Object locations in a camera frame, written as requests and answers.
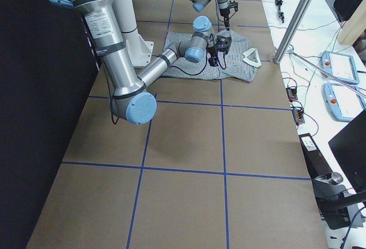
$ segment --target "black curtain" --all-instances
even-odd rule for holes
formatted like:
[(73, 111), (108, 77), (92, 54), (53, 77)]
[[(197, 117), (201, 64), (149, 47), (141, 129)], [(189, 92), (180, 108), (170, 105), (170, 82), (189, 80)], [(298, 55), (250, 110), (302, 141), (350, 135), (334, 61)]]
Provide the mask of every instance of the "black curtain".
[(1, 0), (0, 248), (25, 248), (97, 69), (83, 24), (48, 0)]

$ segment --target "blue cable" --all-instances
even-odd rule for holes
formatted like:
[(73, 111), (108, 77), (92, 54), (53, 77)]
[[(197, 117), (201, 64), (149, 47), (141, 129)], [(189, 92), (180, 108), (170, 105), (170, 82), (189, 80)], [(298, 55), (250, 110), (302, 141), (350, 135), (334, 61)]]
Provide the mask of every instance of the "blue cable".
[(359, 209), (359, 210), (355, 213), (355, 215), (353, 216), (353, 218), (352, 218), (352, 220), (351, 220), (351, 223), (350, 223), (350, 225), (349, 225), (349, 227), (348, 227), (347, 233), (345, 234), (344, 238), (342, 238), (343, 243), (341, 244), (340, 249), (343, 249), (343, 248), (344, 248), (344, 246), (345, 246), (345, 242), (347, 241), (348, 234), (349, 234), (349, 232), (350, 232), (350, 230), (351, 230), (351, 227), (352, 227), (353, 222), (355, 221), (355, 219), (356, 219), (357, 215), (358, 215), (358, 214), (359, 214), (363, 209), (365, 209), (365, 208), (366, 208), (366, 207), (362, 207), (362, 208), (361, 208), (361, 209)]

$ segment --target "white label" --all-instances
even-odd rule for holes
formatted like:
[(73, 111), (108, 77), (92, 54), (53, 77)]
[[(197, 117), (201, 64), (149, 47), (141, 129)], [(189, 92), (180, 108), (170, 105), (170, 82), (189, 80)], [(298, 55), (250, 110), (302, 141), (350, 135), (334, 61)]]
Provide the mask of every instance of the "white label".
[(355, 118), (362, 112), (363, 107), (356, 93), (344, 86), (334, 85), (332, 89), (342, 116)]
[(109, 17), (106, 13), (97, 13), (85, 17), (87, 26), (93, 39), (102, 38), (114, 34)]
[(351, 60), (348, 56), (329, 54), (333, 76), (344, 79), (355, 79), (352, 72)]
[(301, 138), (301, 140), (303, 141), (303, 143), (308, 151), (314, 151), (317, 149), (315, 144), (313, 143), (313, 141), (311, 140), (311, 138), (309, 136), (304, 136)]

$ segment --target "black monitor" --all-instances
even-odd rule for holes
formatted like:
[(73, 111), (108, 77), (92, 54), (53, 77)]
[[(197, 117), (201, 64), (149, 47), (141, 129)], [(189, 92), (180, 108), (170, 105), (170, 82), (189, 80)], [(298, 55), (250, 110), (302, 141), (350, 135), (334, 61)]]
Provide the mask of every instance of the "black monitor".
[(366, 190), (366, 111), (329, 141), (329, 146), (356, 192)]

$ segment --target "blue joint cap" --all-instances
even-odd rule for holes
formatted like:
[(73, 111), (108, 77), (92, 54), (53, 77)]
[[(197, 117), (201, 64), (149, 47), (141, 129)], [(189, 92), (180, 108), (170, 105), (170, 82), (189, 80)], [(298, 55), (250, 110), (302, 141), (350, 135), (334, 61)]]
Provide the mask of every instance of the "blue joint cap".
[(65, 7), (65, 8), (68, 8), (68, 9), (73, 9), (74, 8), (73, 3), (68, 1), (68, 0), (49, 0), (49, 2), (52, 3), (53, 5)]
[(201, 12), (204, 9), (204, 6), (197, 2), (195, 2), (192, 6), (197, 12)]
[(205, 32), (211, 28), (212, 24), (206, 16), (199, 16), (193, 21), (193, 30)]
[(128, 104), (126, 119), (135, 125), (144, 125), (154, 117), (156, 108), (156, 99), (152, 94), (148, 92), (139, 93)]
[(194, 62), (194, 63), (197, 63), (200, 60), (202, 60), (203, 56), (204, 56), (204, 51), (198, 47), (188, 48), (184, 55), (184, 57), (187, 59), (187, 61)]

